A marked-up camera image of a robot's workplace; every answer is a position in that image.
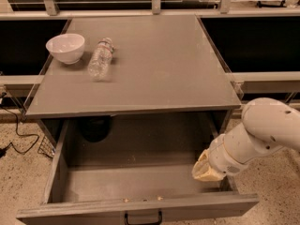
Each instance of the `open drawer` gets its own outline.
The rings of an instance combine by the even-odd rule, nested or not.
[[[234,183],[199,182],[191,170],[212,133],[206,112],[117,115],[100,142],[66,120],[43,204],[19,211],[26,224],[160,224],[241,216],[258,202]]]

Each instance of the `gray table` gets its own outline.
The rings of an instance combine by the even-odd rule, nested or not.
[[[31,118],[119,113],[230,110],[240,101],[195,16],[73,19],[67,33],[85,37],[75,65],[53,59],[26,115]],[[115,54],[105,81],[87,64],[109,37]]]

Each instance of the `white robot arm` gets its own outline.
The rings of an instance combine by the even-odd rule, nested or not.
[[[282,147],[300,151],[300,112],[271,98],[257,98],[245,106],[238,126],[202,152],[192,175],[200,181],[219,181]]]

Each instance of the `cable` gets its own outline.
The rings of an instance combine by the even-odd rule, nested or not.
[[[5,148],[0,148],[0,158],[2,156],[4,156],[6,154],[6,151],[9,149],[9,147],[12,147],[18,154],[21,154],[21,155],[25,155],[27,152],[29,152],[38,142],[38,139],[39,139],[39,135],[38,134],[35,134],[35,133],[32,133],[32,134],[20,134],[19,133],[19,118],[18,118],[18,115],[15,113],[15,112],[12,112],[6,108],[4,108],[2,105],[0,105],[0,108],[7,111],[8,113],[11,113],[15,116],[16,118],[16,129],[15,129],[15,132],[16,134],[19,136],[19,137],[22,137],[22,138],[27,138],[27,137],[37,137],[35,139],[35,141],[30,145],[29,148],[27,148],[25,151],[19,151],[15,145],[10,142]]]

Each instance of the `terrazzo floor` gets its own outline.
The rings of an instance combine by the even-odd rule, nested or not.
[[[232,119],[228,129],[239,121]],[[38,154],[43,134],[34,121],[20,125],[21,133],[38,133],[37,145],[26,155],[12,148],[0,158],[0,224],[20,225],[16,220],[18,209],[33,208],[40,204],[50,172],[51,161]],[[0,147],[14,142],[25,149],[34,138],[18,138],[10,115],[0,113]],[[242,217],[228,217],[192,221],[163,222],[163,225],[296,225],[300,224],[300,155],[283,149],[271,157],[255,160],[244,172],[234,178],[240,193],[257,193],[260,202]]]

